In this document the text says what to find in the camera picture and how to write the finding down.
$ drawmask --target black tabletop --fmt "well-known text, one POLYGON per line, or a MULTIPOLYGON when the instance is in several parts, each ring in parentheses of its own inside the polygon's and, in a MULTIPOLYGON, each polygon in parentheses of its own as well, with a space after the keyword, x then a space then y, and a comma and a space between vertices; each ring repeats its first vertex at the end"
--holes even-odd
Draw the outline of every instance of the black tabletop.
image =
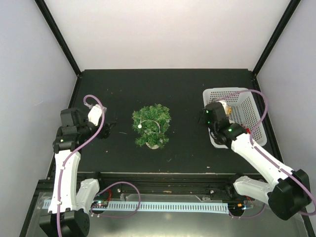
MULTIPOLYGON (((75 99, 83 105, 87 94, 108 108, 106 121, 117 121, 108 139, 94 140, 81 154, 79 172, 117 173, 257 173, 229 149, 214 148, 208 131, 198 124, 202 93, 214 87, 253 88, 246 69, 85 70, 75 99), (143 106, 162 104, 172 120, 163 149, 138 147, 132 113, 143 106)), ((269 141, 265 146, 271 152, 269 141)))

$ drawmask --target black metal frame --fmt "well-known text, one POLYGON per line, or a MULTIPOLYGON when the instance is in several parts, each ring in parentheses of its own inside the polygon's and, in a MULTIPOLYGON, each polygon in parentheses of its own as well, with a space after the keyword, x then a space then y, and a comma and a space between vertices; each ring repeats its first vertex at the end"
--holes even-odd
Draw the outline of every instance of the black metal frame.
MULTIPOLYGON (((257 75, 260 72, 261 68, 263 67, 266 59, 268 58, 269 54, 271 53, 274 45, 276 44, 278 38, 280 37, 281 33, 283 32, 285 26, 287 25, 288 21, 290 20, 291 16, 293 15, 295 9, 297 8, 298 4, 300 3, 301 0, 291 0, 289 5, 287 6, 283 16, 281 17, 278 25, 276 26, 276 29, 274 30, 270 40, 268 41, 262 55, 260 56, 255 68, 253 69, 253 71, 251 72, 251 78, 252 78, 252 84, 254 89, 259 90, 260 91, 260 86, 257 80, 257 75)), ((60 44, 63 52, 65 53, 65 56, 67 57, 70 65, 72 66, 74 72, 76 73, 76 75, 78 76, 77 78, 77 82, 69 103, 69 108, 71 108, 74 105, 74 102, 76 100, 77 97, 77 93, 78 93, 78 89, 81 83, 81 71, 71 53, 71 51, 69 50, 67 43, 65 41, 65 39, 63 38, 60 30, 58 29, 58 26, 56 24, 56 22, 54 21, 46 3, 44 0, 35 0, 35 2, 37 3, 40 11, 42 12, 45 20, 47 21, 50 29, 52 30, 53 34, 55 35, 58 43, 60 44)), ((263 113, 264 111, 264 101, 263 99, 258 96, 255 95, 257 102, 258 102, 258 107, 261 113, 263 113)), ((272 124, 270 121, 269 116, 267 115, 265 120, 264 120, 264 126, 266 129, 266 134, 271 142, 271 146, 272 146, 272 150, 273 150, 273 155, 279 159, 282 160, 281 158, 281 153, 279 150, 279 147, 277 145, 277 140, 272 128, 272 124)), ((52 192, 53 191, 53 180, 54 180, 54 173, 55 173, 55 162, 54 159, 51 162, 50 165, 50 169, 48 172, 48 176, 46 180, 39 180, 38 186, 36 188, 35 194, 32 198, 30 207, 29 207, 29 211, 28 214, 26 216, 26 220, 25 223, 23 225, 20 237, 24 237, 26 235, 27 232, 27 228, 29 226, 29 223, 31 221, 31 217, 32 217, 32 213, 37 201, 37 197, 39 195, 39 192, 52 192)), ((81 179, 84 179, 88 174, 84 174, 84 173, 79 173, 78 174, 78 182, 81 179)), ((157 185, 160 187, 163 187, 164 184, 168 189, 172 189, 175 190, 177 192, 181 192, 181 193, 185 193, 188 191, 188 189, 185 187, 186 185, 190 186, 190 190, 192 189, 192 187, 195 187, 195 190, 197 192, 200 193, 205 193, 208 191, 209 188, 216 188, 216 184, 221 183, 228 183, 230 181, 230 176, 229 175, 221 175, 221 178, 218 178, 218 176, 212 176, 212 175, 194 175, 190 176, 190 175, 146 175, 146 174, 142 174, 142 175, 138 175, 138 174, 102 174, 103 178, 106 178, 108 181, 111 182, 115 182, 115 181, 119 181, 124 179, 125 181, 131 181, 133 183, 137 183, 138 186, 143 186, 142 191, 146 192, 148 191, 148 187, 152 187, 153 185, 157 185), (175 187, 169 187, 167 185, 170 185, 170 182, 166 182, 166 181, 170 181, 169 178, 172 178, 172 183, 177 183, 178 185, 175 185, 175 187)), ((310 219, 308 216, 303 216, 304 219, 304 223, 308 232, 308 235, 310 237, 316 237, 315 233, 313 231, 310 219)))

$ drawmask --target artificial plant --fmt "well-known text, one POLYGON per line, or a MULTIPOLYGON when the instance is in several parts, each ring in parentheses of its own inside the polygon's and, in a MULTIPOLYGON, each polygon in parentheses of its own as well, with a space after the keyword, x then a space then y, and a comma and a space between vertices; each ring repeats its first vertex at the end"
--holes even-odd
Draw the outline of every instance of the artificial plant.
POLYGON ((151 149, 162 148, 169 141, 164 134, 169 128, 171 120, 169 108, 157 104, 145 106, 133 113, 133 128, 141 136, 135 143, 139 146, 147 145, 151 149))

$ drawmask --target white plastic basket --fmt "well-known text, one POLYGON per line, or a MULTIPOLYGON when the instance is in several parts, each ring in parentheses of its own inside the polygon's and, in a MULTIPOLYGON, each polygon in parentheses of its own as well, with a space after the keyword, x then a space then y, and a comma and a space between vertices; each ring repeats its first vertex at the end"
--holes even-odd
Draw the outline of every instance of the white plastic basket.
MULTIPOLYGON (((247 90, 247 88, 223 87, 206 89, 203 92, 204 106, 211 103, 213 99, 219 99, 241 90, 247 90)), ((242 124, 244 127, 249 128, 250 131, 260 120, 259 112, 251 92, 243 92, 241 94, 234 95, 225 101, 227 105, 232 108, 232 113, 229 115, 229 119, 242 124)), ((214 147, 227 148, 225 145, 216 144, 211 135, 209 137, 214 147)), ((262 124, 259 125, 253 134, 253 139, 260 146, 264 146, 267 143, 267 136, 262 124)))

